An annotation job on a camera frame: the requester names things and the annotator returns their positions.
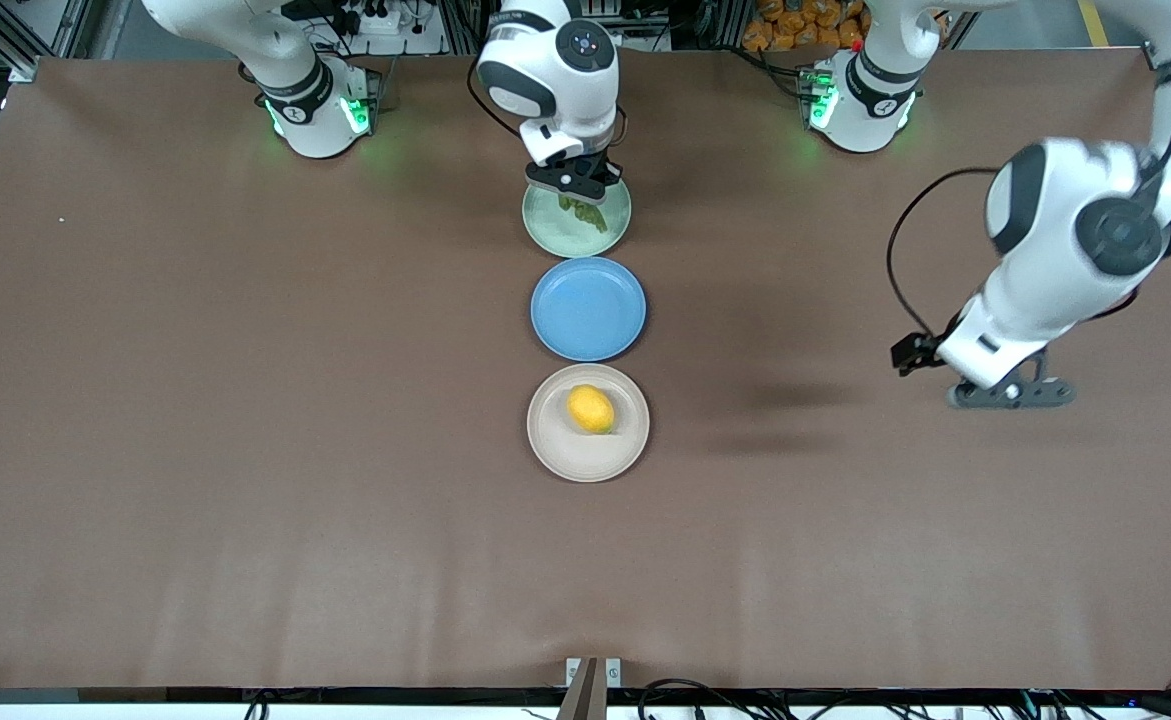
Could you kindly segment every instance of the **plate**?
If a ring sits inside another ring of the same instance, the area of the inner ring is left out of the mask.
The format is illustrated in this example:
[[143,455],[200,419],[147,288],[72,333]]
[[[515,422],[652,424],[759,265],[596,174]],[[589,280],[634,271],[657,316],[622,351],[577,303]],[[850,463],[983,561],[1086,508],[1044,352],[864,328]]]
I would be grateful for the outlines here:
[[589,258],[611,249],[630,227],[630,188],[618,181],[607,188],[598,206],[607,232],[576,219],[573,210],[559,206],[559,193],[527,186],[522,196],[522,224],[530,240],[559,258]]
[[648,318],[643,286],[624,265],[577,258],[554,265],[530,294],[530,327],[550,350],[597,363],[630,347]]
[[[611,433],[588,433],[567,413],[567,396],[578,384],[591,384],[612,402]],[[630,469],[643,455],[650,428],[643,391],[629,375],[608,365],[568,365],[549,375],[527,407],[530,451],[552,473],[576,484],[600,484]]]

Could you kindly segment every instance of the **yellow tape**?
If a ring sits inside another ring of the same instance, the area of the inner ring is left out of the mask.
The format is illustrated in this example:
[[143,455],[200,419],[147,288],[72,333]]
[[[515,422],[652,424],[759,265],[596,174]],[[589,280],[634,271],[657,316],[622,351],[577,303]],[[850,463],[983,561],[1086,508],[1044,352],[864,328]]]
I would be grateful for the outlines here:
[[1078,0],[1078,14],[1083,15],[1083,25],[1087,26],[1087,36],[1093,41],[1093,47],[1109,47],[1110,37],[1105,36],[1105,26],[1101,23],[1096,4],[1093,0]]

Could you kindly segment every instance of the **blue plate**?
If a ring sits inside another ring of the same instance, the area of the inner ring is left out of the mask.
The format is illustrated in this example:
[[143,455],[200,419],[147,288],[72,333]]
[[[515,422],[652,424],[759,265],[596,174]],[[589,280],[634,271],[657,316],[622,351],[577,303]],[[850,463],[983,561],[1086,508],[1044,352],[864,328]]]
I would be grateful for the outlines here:
[[530,294],[530,327],[550,350],[598,363],[630,347],[648,318],[643,286],[624,265],[580,258],[554,265]]

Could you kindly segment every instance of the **table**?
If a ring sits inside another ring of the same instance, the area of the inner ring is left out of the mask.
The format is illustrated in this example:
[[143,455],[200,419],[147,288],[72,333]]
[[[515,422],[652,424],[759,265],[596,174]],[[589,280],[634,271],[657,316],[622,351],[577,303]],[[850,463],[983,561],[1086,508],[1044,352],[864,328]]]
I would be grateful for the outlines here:
[[[522,150],[410,59],[378,135],[271,137],[232,63],[46,61],[0,119],[0,685],[626,683],[1152,688],[1171,677],[1171,261],[1053,345],[1073,406],[959,413],[883,244],[943,170],[1142,140],[1138,53],[943,54],[842,155],[726,55],[622,59],[645,284],[614,365],[646,454],[576,486],[526,445],[564,365],[527,302]],[[984,181],[900,281],[992,269]]]

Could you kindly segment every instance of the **yellow lemon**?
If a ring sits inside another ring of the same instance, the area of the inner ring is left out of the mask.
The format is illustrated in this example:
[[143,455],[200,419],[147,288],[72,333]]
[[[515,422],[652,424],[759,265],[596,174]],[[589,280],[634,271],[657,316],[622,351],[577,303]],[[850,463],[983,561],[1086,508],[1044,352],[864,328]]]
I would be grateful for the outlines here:
[[567,393],[567,411],[586,432],[607,434],[612,432],[616,410],[603,391],[595,386],[575,386]]

